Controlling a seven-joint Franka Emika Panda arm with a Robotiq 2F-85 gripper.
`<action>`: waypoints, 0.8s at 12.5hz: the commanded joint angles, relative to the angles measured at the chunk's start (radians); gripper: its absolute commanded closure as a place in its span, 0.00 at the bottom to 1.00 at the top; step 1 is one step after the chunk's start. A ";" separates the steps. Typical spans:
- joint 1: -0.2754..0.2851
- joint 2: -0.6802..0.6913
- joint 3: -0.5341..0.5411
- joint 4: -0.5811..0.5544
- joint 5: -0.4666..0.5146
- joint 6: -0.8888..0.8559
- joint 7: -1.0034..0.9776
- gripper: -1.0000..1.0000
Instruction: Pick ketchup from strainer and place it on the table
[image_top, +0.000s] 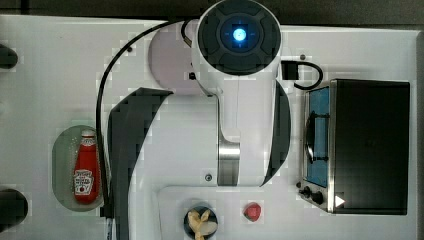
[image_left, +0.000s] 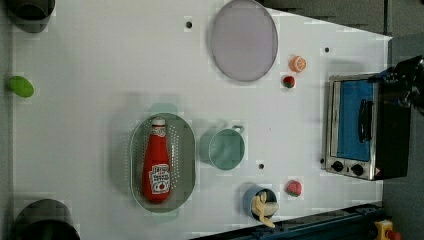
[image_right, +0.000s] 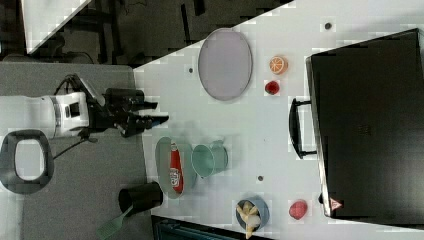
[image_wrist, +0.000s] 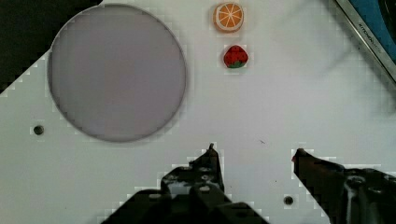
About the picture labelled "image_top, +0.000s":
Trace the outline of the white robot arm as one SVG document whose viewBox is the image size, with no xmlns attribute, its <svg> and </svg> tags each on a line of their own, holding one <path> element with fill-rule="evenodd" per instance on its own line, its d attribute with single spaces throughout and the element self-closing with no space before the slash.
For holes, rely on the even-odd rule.
<svg viewBox="0 0 424 240">
<path fill-rule="evenodd" d="M 200 17 L 192 64 L 218 103 L 220 186 L 260 186 L 270 163 L 282 34 L 254 0 L 221 0 Z"/>
</svg>

